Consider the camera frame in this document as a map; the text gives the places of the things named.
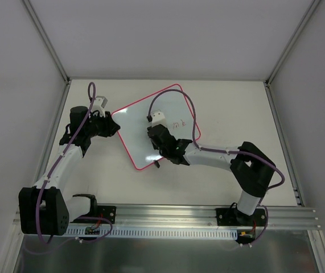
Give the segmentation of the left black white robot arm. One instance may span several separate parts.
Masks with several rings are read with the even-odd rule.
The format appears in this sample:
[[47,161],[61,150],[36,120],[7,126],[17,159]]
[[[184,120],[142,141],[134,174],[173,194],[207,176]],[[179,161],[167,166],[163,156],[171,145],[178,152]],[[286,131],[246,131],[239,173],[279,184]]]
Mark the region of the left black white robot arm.
[[69,223],[80,217],[85,222],[97,219],[95,195],[81,193],[65,200],[63,191],[92,138],[112,137],[119,129],[111,113],[102,108],[89,110],[86,106],[75,106],[70,110],[69,124],[54,162],[32,187],[19,192],[20,226],[24,234],[63,235]]

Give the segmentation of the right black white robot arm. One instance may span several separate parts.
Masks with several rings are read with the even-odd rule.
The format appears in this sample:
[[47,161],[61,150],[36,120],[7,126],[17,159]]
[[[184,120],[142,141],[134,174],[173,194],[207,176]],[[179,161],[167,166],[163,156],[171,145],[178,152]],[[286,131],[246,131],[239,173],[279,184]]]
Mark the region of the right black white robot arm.
[[233,149],[199,148],[190,139],[176,139],[163,125],[147,128],[153,148],[176,165],[209,166],[233,173],[241,195],[231,218],[241,226],[253,224],[259,201],[265,197],[275,171],[275,164],[253,143],[243,142]]

